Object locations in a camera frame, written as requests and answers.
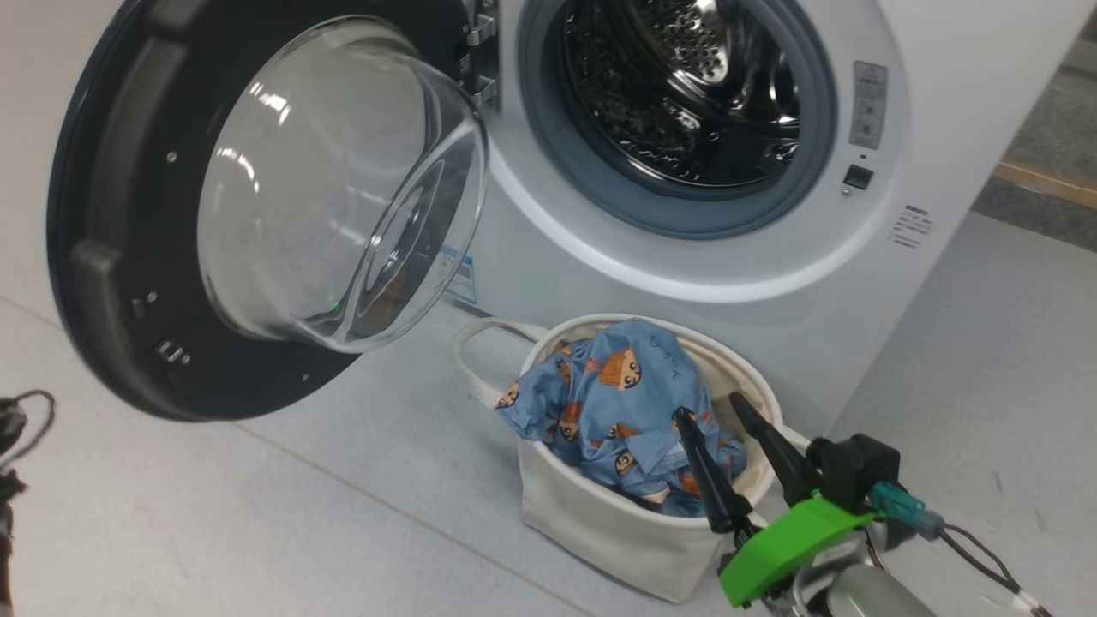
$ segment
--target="clothes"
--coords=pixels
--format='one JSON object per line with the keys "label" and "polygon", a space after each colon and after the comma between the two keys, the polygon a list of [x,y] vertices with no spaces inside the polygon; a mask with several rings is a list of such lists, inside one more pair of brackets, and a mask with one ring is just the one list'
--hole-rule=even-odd
{"label": "clothes", "polygon": [[562,346],[504,394],[496,408],[588,479],[671,516],[704,516],[674,413],[694,410],[709,453],[728,480],[746,469],[742,445],[712,415],[704,373],[669,332],[622,322]]}

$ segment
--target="laundry basket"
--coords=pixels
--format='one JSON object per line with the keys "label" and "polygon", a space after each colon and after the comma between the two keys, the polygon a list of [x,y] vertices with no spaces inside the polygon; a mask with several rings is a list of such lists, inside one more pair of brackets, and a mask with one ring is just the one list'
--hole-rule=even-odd
{"label": "laundry basket", "polygon": [[[453,343],[457,366],[468,377],[476,397],[494,408],[502,396],[464,362],[462,350],[477,334],[491,328],[518,333],[534,343],[519,374],[545,361],[564,343],[593,337],[634,315],[589,315],[561,324],[553,330],[502,319],[480,319],[461,330]],[[720,426],[744,444],[747,468],[734,483],[751,504],[773,483],[773,469],[761,446],[739,424],[727,397],[743,392],[790,441],[807,441],[783,426],[781,407],[765,378],[726,346],[689,328],[641,317],[671,332],[682,349],[709,379],[713,411]],[[731,539],[709,529],[706,518],[665,516],[641,508],[627,498],[584,478],[540,441],[518,440],[522,476],[522,521],[558,542],[579,559],[636,588],[680,603],[705,575],[715,575],[715,559],[731,549]],[[755,524],[766,521],[754,517]]]}

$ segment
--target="green bracket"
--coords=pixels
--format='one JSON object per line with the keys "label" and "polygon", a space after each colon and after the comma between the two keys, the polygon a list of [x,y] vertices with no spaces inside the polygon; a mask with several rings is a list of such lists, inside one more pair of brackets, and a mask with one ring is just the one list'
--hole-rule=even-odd
{"label": "green bracket", "polygon": [[739,549],[720,573],[720,585],[738,608],[881,516],[849,514],[822,497],[801,502]]}

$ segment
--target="open washing machine door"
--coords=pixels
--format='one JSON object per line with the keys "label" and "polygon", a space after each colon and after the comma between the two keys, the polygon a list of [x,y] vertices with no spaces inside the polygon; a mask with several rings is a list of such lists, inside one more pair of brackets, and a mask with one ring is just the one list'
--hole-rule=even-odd
{"label": "open washing machine door", "polygon": [[463,0],[126,2],[48,204],[97,377],[160,417],[252,417],[418,323],[484,200],[471,25]]}

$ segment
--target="blue sticker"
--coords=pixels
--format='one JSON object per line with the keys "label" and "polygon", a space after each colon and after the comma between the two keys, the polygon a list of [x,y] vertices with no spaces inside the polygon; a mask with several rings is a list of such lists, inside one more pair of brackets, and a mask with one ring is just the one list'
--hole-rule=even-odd
{"label": "blue sticker", "polygon": [[[453,260],[457,258],[457,251],[449,246],[442,246],[440,255],[443,268],[449,268]],[[472,257],[466,255],[461,260],[461,265],[457,266],[457,272],[453,276],[453,280],[450,281],[450,287],[445,289],[445,293],[462,302],[476,304],[476,268],[473,266]]]}

